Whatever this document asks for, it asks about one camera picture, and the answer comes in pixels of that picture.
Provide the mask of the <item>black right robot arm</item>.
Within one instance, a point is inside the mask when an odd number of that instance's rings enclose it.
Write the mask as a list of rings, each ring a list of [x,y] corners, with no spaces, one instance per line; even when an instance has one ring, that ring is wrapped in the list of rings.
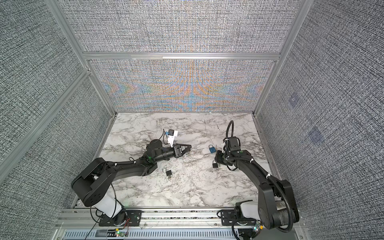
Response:
[[[241,150],[239,138],[224,138],[224,150],[217,151],[215,161],[242,171],[258,189],[257,209],[240,210],[242,219],[251,219],[250,214],[257,212],[255,219],[267,229],[283,233],[293,229],[300,216],[292,185],[268,173],[250,152]]]

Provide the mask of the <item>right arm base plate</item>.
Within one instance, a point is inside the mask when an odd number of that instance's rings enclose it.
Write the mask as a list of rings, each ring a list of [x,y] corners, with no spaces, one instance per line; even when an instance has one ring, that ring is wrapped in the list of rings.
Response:
[[[235,222],[235,220],[240,219],[235,210],[219,210],[217,217],[221,220],[222,226],[231,226],[232,223],[235,223],[235,226],[246,226],[250,222],[247,220]]]

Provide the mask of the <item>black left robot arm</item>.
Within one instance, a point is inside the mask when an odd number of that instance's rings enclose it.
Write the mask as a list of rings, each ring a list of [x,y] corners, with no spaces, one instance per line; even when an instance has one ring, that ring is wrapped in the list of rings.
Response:
[[[118,227],[130,218],[125,207],[115,196],[107,194],[112,182],[134,176],[144,177],[157,169],[157,163],[180,158],[191,150],[191,145],[175,144],[165,148],[160,140],[152,140],[144,154],[132,161],[110,162],[94,159],[71,183],[71,188],[86,207],[102,212],[100,227]]]

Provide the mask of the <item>blue padlock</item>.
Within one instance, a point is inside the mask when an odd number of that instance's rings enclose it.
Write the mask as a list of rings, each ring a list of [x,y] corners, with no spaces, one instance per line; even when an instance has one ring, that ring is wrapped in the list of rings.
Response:
[[[211,154],[215,153],[217,151],[216,147],[214,145],[209,145],[209,151]]]

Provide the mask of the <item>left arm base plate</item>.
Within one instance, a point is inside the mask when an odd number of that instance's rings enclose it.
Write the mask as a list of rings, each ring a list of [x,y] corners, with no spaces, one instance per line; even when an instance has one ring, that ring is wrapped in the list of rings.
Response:
[[[100,227],[138,227],[141,222],[143,211],[141,210],[122,210],[114,218],[109,218],[103,214],[99,220]]]

